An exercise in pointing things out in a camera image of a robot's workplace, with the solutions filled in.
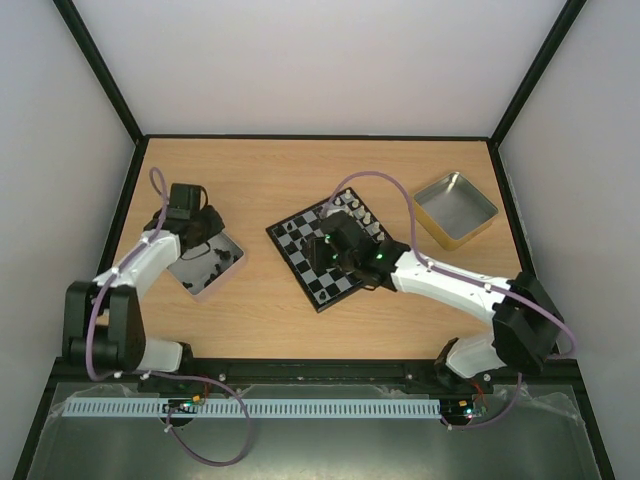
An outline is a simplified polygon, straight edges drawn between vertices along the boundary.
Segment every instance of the wooden tabletop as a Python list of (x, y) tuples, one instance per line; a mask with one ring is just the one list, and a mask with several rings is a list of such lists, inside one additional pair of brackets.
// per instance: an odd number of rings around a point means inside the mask
[[(117, 258), (137, 241), (160, 204), (148, 180), (207, 188), (247, 265), (205, 303), (196, 303), (167, 271), (141, 302), (147, 335), (184, 341), (197, 357), (280, 359), (435, 358), (445, 343), (486, 327), (451, 307), (383, 289), (360, 291), (318, 314), (265, 228), (329, 196), (347, 175), (380, 170), (415, 192), (460, 171), (500, 213), (458, 250), (443, 250), (418, 225), (420, 250), (490, 275), (520, 271), (509, 224), (483, 142), (152, 139), (142, 164)], [(384, 180), (355, 188), (389, 233), (409, 240), (406, 205)]]

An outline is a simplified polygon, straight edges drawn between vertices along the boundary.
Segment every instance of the black chess piece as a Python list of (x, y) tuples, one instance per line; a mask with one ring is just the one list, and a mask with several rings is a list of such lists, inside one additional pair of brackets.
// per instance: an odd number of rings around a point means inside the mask
[(213, 251), (215, 252), (216, 255), (218, 255), (218, 257), (220, 257), (220, 260), (222, 261), (227, 261), (231, 258), (231, 252), (228, 250), (222, 250), (220, 248), (214, 248)]

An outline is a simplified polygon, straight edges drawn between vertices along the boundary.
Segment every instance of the wire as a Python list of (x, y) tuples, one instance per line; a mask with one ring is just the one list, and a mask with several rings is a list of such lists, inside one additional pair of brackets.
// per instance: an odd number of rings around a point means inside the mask
[(483, 427), (488, 427), (489, 425), (493, 425), (499, 422), (500, 420), (502, 420), (504, 417), (506, 417), (507, 414), (511, 411), (511, 409), (515, 406), (516, 402), (518, 401), (518, 397), (520, 396), (521, 388), (522, 388), (522, 374), (518, 372), (518, 381), (516, 383), (516, 388), (513, 392), (513, 398), (498, 415), (487, 420), (486, 422), (476, 423), (473, 425), (451, 425), (449, 422), (447, 422), (447, 419), (444, 417), (441, 417), (440, 421), (444, 423), (449, 430), (471, 430), (475, 428), (483, 428)]
[[(158, 177), (158, 180), (160, 182), (160, 187), (158, 187), (158, 185), (156, 184), (156, 181), (155, 181), (155, 178), (154, 178), (155, 175), (157, 175), (157, 177)], [(158, 237), (158, 234), (160, 233), (160, 230), (162, 229), (162, 225), (164, 224), (164, 221), (167, 218), (167, 206), (169, 204), (169, 198), (168, 198), (168, 194), (167, 194), (167, 183), (166, 183), (166, 181), (164, 179), (164, 175), (162, 175), (162, 172), (160, 171), (159, 168), (153, 167), (153, 168), (151, 168), (149, 170), (149, 180), (151, 181), (151, 186), (153, 187), (153, 189), (156, 191), (156, 193), (158, 195), (160, 195), (160, 198), (162, 199), (162, 208), (160, 210), (160, 215), (158, 216), (158, 222), (156, 224), (156, 227), (153, 230), (153, 232), (151, 232), (151, 235), (149, 235), (148, 242), (140, 243), (140, 245), (135, 247), (120, 262), (120, 264), (117, 267), (117, 270), (107, 278), (107, 280), (105, 281), (104, 285), (102, 286), (102, 288), (98, 292), (98, 295), (96, 296), (94, 304), (93, 304), (93, 308), (91, 309), (91, 316), (89, 317), (89, 325), (87, 327), (85, 363), (86, 363), (86, 367), (87, 367), (87, 374), (89, 375), (89, 378), (91, 380), (93, 380), (94, 382), (102, 381), (102, 380), (108, 378), (109, 376), (116, 374), (116, 372), (107, 372), (107, 373), (104, 373), (102, 375), (98, 375), (96, 373), (94, 367), (93, 367), (93, 340), (94, 340), (94, 335), (95, 335), (96, 321), (98, 319), (98, 315), (100, 313), (100, 308), (102, 306), (102, 302), (104, 301), (104, 297), (106, 295), (106, 292), (109, 290), (109, 287), (111, 286), (113, 281), (117, 278), (119, 271), (124, 269), (129, 263), (131, 263), (134, 258), (136, 258), (146, 247), (148, 247), (151, 243), (153, 243), (153, 241)], [(208, 197), (208, 195), (206, 193), (206, 190), (204, 190), (204, 191), (205, 191), (205, 196), (206, 196), (206, 200), (205, 200), (205, 205), (206, 205), (209, 202), (209, 197)], [(180, 444), (182, 449), (187, 453), (187, 455), (189, 455), (194, 460), (197, 460), (198, 462), (203, 463), (204, 465), (208, 465), (210, 467), (226, 467), (226, 466), (229, 466), (229, 465), (234, 465), (234, 464), (238, 463), (240, 460), (242, 460), (244, 457), (247, 456), (247, 454), (249, 453), (249, 449), (251, 448), (251, 444), (253, 443), (253, 422), (251, 421), (251, 417), (249, 416), (249, 410), (247, 409), (247, 406), (242, 401), (242, 398), (240, 397), (240, 395), (238, 395), (232, 388), (228, 387), (227, 385), (225, 385), (222, 382), (218, 382), (217, 380), (213, 380), (211, 378), (205, 378), (205, 377), (198, 377), (198, 376), (195, 376), (195, 375), (173, 375), (173, 374), (166, 373), (166, 372), (154, 372), (154, 371), (143, 372), (143, 373), (148, 373), (149, 375), (153, 375), (153, 376), (161, 377), (161, 378), (167, 378), (167, 379), (170, 379), (170, 380), (183, 380), (183, 381), (203, 382), (205, 384), (205, 402), (206, 402), (206, 397), (207, 397), (207, 395), (209, 393), (209, 390), (208, 390), (208, 385), (209, 384), (215, 385), (217, 387), (220, 387), (223, 390), (225, 390), (226, 392), (228, 392), (229, 394), (231, 394), (231, 396), (233, 396), (233, 398), (235, 398), (236, 401), (240, 404), (240, 408), (242, 409), (242, 412), (244, 413), (244, 416), (247, 419), (247, 438), (245, 440), (245, 444), (242, 447), (242, 450), (240, 450), (240, 453), (238, 453), (238, 455), (236, 455), (231, 460), (227, 460), (227, 461), (224, 461), (224, 462), (217, 462), (217, 461), (214, 461), (214, 460), (208, 460), (208, 459), (198, 455), (193, 450), (191, 450), (187, 446), (187, 444), (185, 444), (184, 441), (178, 436), (178, 434), (173, 429), (173, 426), (171, 425), (171, 416), (173, 415), (173, 413), (175, 413), (176, 409), (169, 410), (169, 413), (167, 414), (167, 418), (165, 420), (165, 423), (167, 425), (165, 431), (171, 433), (173, 438), (175, 438), (178, 441), (178, 443)]]
[(447, 270), (446, 268), (442, 268), (438, 265), (430, 265), (428, 263), (429, 258), (423, 257), (420, 251), (418, 250), (418, 238), (416, 233), (416, 212), (413, 208), (413, 202), (411, 201), (411, 197), (409, 196), (409, 193), (407, 192), (407, 190), (402, 186), (402, 184), (392, 176), (387, 175), (386, 173), (375, 171), (375, 170), (357, 172), (347, 176), (344, 180), (340, 182), (340, 184), (333, 191), (333, 193), (331, 194), (331, 197), (329, 197), (329, 201), (324, 204), (324, 206), (322, 207), (322, 212), (320, 213), (320, 216), (321, 217), (326, 216), (329, 206), (333, 204), (333, 200), (335, 199), (336, 195), (342, 190), (342, 187), (344, 187), (344, 185), (348, 181), (353, 180), (354, 178), (357, 178), (357, 177), (368, 177), (368, 176), (380, 177), (380, 178), (384, 178), (385, 180), (388, 180), (389, 182), (393, 183), (396, 186), (396, 188), (400, 191), (400, 193), (404, 197), (405, 202), (407, 203), (407, 209), (409, 210), (409, 220), (410, 220), (410, 227), (411, 227), (411, 249), (413, 250), (413, 254), (415, 255), (416, 259), (422, 265), (429, 268), (430, 270), (433, 270), (434, 272), (440, 273), (441, 275), (445, 275), (447, 277), (454, 278), (456, 280), (460, 280), (462, 282), (466, 282), (471, 285), (475, 285), (476, 287), (479, 287), (479, 288), (485, 288), (487, 285), (489, 285), (491, 290), (496, 291), (506, 297), (510, 297), (513, 300), (520, 302), (521, 304), (525, 305), (526, 307), (529, 307), (531, 310), (545, 317), (547, 320), (553, 323), (556, 327), (562, 330), (565, 333), (565, 335), (569, 337), (569, 340), (571, 341), (571, 348), (569, 349), (568, 352), (564, 354), (549, 355), (547, 358), (561, 359), (561, 358), (572, 356), (575, 353), (576, 345), (578, 342), (573, 332), (561, 320), (556, 318), (551, 312), (548, 312), (547, 310), (542, 308), (540, 305), (532, 302), (531, 300), (523, 297), (522, 295), (512, 292), (511, 290), (507, 290), (505, 288), (502, 288), (496, 285), (487, 284), (480, 280), (476, 280), (475, 278), (467, 277), (466, 275), (463, 275), (461, 273), (452, 272), (451, 270)]
[(184, 440), (180, 438), (178, 433), (175, 431), (175, 429), (171, 425), (171, 416), (176, 412), (177, 409), (176, 408), (170, 409), (169, 412), (167, 413), (167, 417), (165, 418), (165, 425), (166, 425), (165, 432), (170, 433), (171, 436), (178, 441), (178, 443), (180, 444), (180, 446), (182, 447), (182, 449), (187, 455), (189, 455), (191, 458), (193, 458), (194, 460), (204, 465), (208, 465), (209, 467), (228, 467), (230, 465), (234, 465), (238, 463), (240, 460), (242, 460), (244, 457), (247, 456), (247, 454), (249, 453), (249, 450), (251, 449), (251, 444), (253, 443), (253, 430), (254, 430), (253, 421), (249, 416), (249, 410), (247, 409), (247, 405), (242, 401), (242, 397), (240, 397), (240, 395), (238, 395), (232, 388), (230, 388), (229, 386), (225, 385), (222, 382), (213, 380), (212, 378), (198, 377), (195, 375), (174, 375), (174, 374), (165, 373), (165, 372), (149, 372), (149, 373), (156, 377), (168, 378), (170, 380), (197, 381), (197, 382), (204, 382), (205, 384), (209, 383), (211, 385), (215, 385), (216, 387), (220, 387), (224, 391), (229, 393), (233, 398), (235, 398), (235, 400), (240, 405), (240, 408), (242, 409), (242, 413), (247, 419), (247, 437), (244, 442), (244, 445), (242, 446), (242, 449), (240, 450), (240, 453), (238, 453), (238, 455), (233, 457), (231, 460), (227, 460), (224, 462), (217, 462), (215, 460), (209, 460), (207, 458), (202, 457), (201, 455), (198, 455), (186, 443), (184, 443)]
[(470, 382), (471, 385), (473, 385), (475, 387), (475, 389), (478, 391), (478, 396), (480, 397), (480, 399), (482, 400), (482, 403), (484, 403), (484, 406), (486, 407), (486, 409), (489, 409), (489, 404), (487, 403), (487, 399), (484, 397), (484, 392), (482, 391), (482, 389), (480, 388), (480, 385), (478, 385), (476, 382), (471, 381)]
[[(154, 176), (158, 176), (158, 180), (160, 182), (160, 188), (156, 184), (156, 180)], [(156, 228), (151, 232), (151, 235), (148, 237), (147, 243), (140, 243), (137, 247), (135, 247), (126, 257), (120, 262), (117, 267), (117, 270), (112, 273), (109, 278), (104, 282), (104, 285), (98, 292), (98, 295), (95, 298), (93, 303), (93, 308), (91, 309), (91, 316), (89, 317), (89, 325), (87, 326), (87, 340), (86, 340), (86, 349), (85, 349), (85, 364), (87, 367), (87, 374), (89, 378), (94, 382), (100, 382), (105, 378), (110, 377), (114, 374), (114, 372), (107, 372), (102, 375), (98, 375), (93, 368), (93, 339), (96, 331), (96, 322), (98, 320), (98, 316), (100, 314), (100, 308), (102, 307), (102, 302), (104, 301), (104, 297), (109, 290), (109, 287), (114, 282), (114, 280), (118, 277), (119, 271), (126, 268), (134, 258), (136, 258), (145, 248), (147, 248), (151, 243), (158, 237), (160, 230), (162, 229), (162, 225), (167, 218), (167, 205), (169, 202), (169, 198), (167, 196), (167, 183), (165, 182), (164, 175), (159, 168), (153, 167), (149, 170), (149, 180), (151, 181), (151, 186), (153, 189), (160, 195), (162, 199), (162, 208), (160, 210), (160, 215), (158, 216), (158, 223), (156, 224)]]

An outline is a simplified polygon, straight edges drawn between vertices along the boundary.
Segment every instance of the metal tin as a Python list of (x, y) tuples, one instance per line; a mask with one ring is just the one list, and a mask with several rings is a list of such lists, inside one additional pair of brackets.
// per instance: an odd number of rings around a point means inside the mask
[(498, 214), (498, 207), (460, 172), (420, 190), (413, 201), (416, 220), (445, 250), (468, 242)]
[[(247, 263), (246, 252), (226, 232), (207, 243), (188, 250), (168, 268), (196, 302), (207, 300)], [(227, 252), (225, 258), (221, 251)]]

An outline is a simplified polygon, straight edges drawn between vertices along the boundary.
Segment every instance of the black frame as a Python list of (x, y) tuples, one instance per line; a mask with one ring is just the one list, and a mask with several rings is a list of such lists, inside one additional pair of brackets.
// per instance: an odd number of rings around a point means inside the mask
[[(98, 273), (109, 268), (115, 260), (115, 252), (127, 217), (129, 205), (142, 162), (151, 138), (225, 138), (225, 139), (289, 139), (289, 140), (370, 140), (370, 141), (481, 141), (485, 142), (494, 168), (500, 194), (509, 220), (513, 240), (520, 264), (524, 271), (535, 274), (533, 261), (526, 236), (520, 223), (514, 197), (511, 192), (499, 147), (516, 121), (518, 114), (542, 77), (546, 67), (585, 5), (586, 0), (567, 0), (553, 27), (542, 44), (533, 63), (513, 96), (507, 110), (491, 138), (487, 137), (446, 137), (446, 136), (364, 136), (364, 135), (145, 135), (140, 130), (133, 114), (120, 92), (113, 76), (104, 62), (96, 44), (86, 28), (72, 0), (52, 0), (63, 20), (76, 39), (105, 94), (111, 101), (123, 125), (136, 145), (125, 184), (122, 189), (109, 235), (103, 250)], [(279, 383), (292, 381), (305, 383), (373, 383), (403, 388), (412, 393), (427, 393), (442, 400), (462, 398), (467, 392), (453, 394), (433, 379), (433, 360), (228, 360), (196, 359), (198, 373), (217, 378), (226, 376), (226, 382), (233, 385), (248, 383)], [(496, 383), (515, 382), (515, 372), (501, 369), (493, 374)], [(38, 410), (34, 417), (25, 447), (16, 468), (14, 479), (27, 477), (35, 454), (40, 432), (44, 426), (53, 394), (60, 382), (86, 382), (84, 369), (71, 367), (60, 358), (53, 365)], [(124, 381), (137, 381), (136, 377)], [(530, 384), (571, 385), (575, 392), (582, 418), (603, 479), (613, 479), (613, 469), (609, 462), (591, 403), (575, 360), (549, 362), (542, 375), (527, 377)]]

